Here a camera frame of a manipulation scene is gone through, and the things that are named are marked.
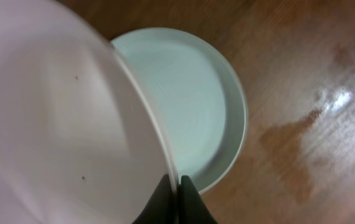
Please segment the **white plate with sauce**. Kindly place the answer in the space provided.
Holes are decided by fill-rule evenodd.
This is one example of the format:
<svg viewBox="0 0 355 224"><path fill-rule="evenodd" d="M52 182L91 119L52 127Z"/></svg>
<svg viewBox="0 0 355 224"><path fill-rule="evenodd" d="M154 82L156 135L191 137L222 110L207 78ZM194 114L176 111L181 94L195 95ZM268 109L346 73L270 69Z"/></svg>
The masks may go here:
<svg viewBox="0 0 355 224"><path fill-rule="evenodd" d="M133 223L167 145L119 51L54 1L0 1L0 223Z"/></svg>

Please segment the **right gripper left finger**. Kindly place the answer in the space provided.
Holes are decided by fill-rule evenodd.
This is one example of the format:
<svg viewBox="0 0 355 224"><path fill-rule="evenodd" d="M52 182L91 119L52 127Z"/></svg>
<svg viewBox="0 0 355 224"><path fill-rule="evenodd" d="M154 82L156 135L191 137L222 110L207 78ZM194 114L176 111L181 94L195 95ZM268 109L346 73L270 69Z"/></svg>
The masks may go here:
<svg viewBox="0 0 355 224"><path fill-rule="evenodd" d="M169 176L166 174L133 224L173 224L174 219L174 195Z"/></svg>

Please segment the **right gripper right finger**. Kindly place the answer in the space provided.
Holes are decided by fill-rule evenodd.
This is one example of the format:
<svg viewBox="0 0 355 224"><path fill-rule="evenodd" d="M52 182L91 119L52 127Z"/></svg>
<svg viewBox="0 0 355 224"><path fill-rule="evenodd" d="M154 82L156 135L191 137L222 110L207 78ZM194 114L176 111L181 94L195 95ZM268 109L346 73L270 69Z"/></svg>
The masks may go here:
<svg viewBox="0 0 355 224"><path fill-rule="evenodd" d="M188 175L181 177L177 196L179 224L217 224Z"/></svg>

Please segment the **pale green plate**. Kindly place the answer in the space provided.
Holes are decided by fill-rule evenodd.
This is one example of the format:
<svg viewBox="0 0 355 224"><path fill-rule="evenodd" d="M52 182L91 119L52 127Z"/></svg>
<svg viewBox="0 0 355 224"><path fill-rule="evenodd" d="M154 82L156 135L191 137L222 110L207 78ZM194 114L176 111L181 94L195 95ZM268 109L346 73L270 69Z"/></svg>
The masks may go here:
<svg viewBox="0 0 355 224"><path fill-rule="evenodd" d="M235 70L205 40L171 28L112 40L159 116L179 176L200 194L231 170L245 141L248 106Z"/></svg>

